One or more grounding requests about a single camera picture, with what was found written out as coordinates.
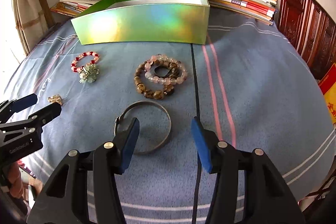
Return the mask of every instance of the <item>bedspread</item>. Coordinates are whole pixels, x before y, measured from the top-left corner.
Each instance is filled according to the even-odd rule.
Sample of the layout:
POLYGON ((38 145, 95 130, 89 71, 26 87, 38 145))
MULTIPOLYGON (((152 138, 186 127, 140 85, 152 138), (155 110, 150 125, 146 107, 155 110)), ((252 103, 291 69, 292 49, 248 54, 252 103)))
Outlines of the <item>bedspread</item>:
MULTIPOLYGON (((162 53, 183 62, 188 78, 160 101, 172 118, 172 139, 157 152, 133 156, 124 175, 116 175, 127 223, 190 223, 197 175, 197 152, 190 134, 199 115, 204 128, 239 150, 262 148, 299 200, 321 183, 335 152, 335 133, 314 77, 275 26, 221 9, 211 9, 205 46, 165 42, 81 45, 71 22, 39 43, 11 78, 5 98, 38 95, 38 103, 13 117, 48 104, 60 94, 61 115, 44 127, 43 149, 24 159, 46 182, 69 150, 90 151, 113 138, 117 116, 131 103, 147 100, 135 90, 137 66, 162 53), (70 69, 82 52, 100 55, 96 82, 81 84, 70 69)), ((127 113, 140 120, 137 146, 162 137, 167 119, 157 108, 127 113)), ((204 223, 216 175, 201 174, 197 223, 204 223)), ((94 221, 92 174, 88 204, 94 221)), ((239 177, 236 219, 244 204, 239 177)))

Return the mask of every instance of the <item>holographic box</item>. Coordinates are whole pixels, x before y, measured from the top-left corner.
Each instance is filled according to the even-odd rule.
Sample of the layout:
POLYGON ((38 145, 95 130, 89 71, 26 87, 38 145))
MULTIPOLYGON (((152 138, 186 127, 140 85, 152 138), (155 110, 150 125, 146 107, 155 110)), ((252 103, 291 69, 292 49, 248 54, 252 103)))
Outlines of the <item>holographic box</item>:
POLYGON ((71 20, 81 44, 158 41, 205 44, 208 0, 101 0, 71 20))

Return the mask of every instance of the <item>silver bolt head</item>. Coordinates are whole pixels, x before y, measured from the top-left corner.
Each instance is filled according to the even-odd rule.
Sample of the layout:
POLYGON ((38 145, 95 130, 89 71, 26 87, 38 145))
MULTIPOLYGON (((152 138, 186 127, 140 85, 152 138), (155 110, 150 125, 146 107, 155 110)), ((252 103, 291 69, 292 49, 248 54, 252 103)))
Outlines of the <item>silver bolt head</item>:
POLYGON ((225 142, 225 141, 219 141, 217 145, 220 148, 226 148, 227 147, 227 142, 225 142))
POLYGON ((112 147, 113 147, 113 143, 112 142, 104 143, 104 148, 111 149, 112 147))
POLYGON ((76 156, 76 155, 77 155, 77 150, 70 150, 69 153, 68 153, 68 155, 69 155, 70 157, 74 157, 74 156, 76 156))
POLYGON ((264 154, 264 151, 260 148, 257 148, 256 150, 254 150, 254 153, 256 153, 258 156, 262 156, 264 154))

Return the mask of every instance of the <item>metal bangle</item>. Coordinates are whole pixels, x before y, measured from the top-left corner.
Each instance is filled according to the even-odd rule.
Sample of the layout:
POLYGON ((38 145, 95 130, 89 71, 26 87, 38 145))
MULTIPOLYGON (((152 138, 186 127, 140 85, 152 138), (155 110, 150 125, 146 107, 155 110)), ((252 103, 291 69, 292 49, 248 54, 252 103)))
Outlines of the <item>metal bangle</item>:
POLYGON ((158 150, 159 148, 161 148, 165 144, 167 144, 167 142, 169 141, 170 133, 171 133, 171 118, 170 118, 170 115, 169 115, 167 109, 165 109, 162 105, 160 105, 159 103, 156 103, 156 102, 152 102, 152 101, 138 101, 138 102, 135 102, 135 103, 129 105, 124 110, 124 112, 119 117, 117 117, 115 119, 114 131, 113 131, 114 136, 117 134, 118 125, 123 121, 125 114, 129 110, 131 110, 132 108, 137 107, 137 106, 142 106, 142 105, 151 105, 151 106, 157 107, 160 110, 162 110, 163 112, 165 112, 166 115, 167 115, 167 117, 168 117, 168 119, 169 119, 169 128, 168 128, 167 135, 165 136, 165 138, 163 139, 163 141, 160 142, 157 146, 155 146, 153 149, 150 149, 150 150, 147 150, 147 151, 134 151, 134 155, 145 155, 145 154, 149 154, 149 153, 152 153, 152 152, 158 150))

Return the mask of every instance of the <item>wooden cabinet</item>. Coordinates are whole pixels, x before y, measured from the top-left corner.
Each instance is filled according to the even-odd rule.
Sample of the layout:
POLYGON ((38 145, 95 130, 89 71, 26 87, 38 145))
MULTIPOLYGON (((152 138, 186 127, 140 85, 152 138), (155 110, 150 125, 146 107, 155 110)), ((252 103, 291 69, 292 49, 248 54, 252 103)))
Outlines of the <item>wooden cabinet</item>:
POLYGON ((280 4, 278 29, 295 49, 299 44, 305 6, 306 0, 281 0, 280 4))
POLYGON ((315 0, 278 0, 276 25, 320 80, 336 62, 336 26, 315 0))

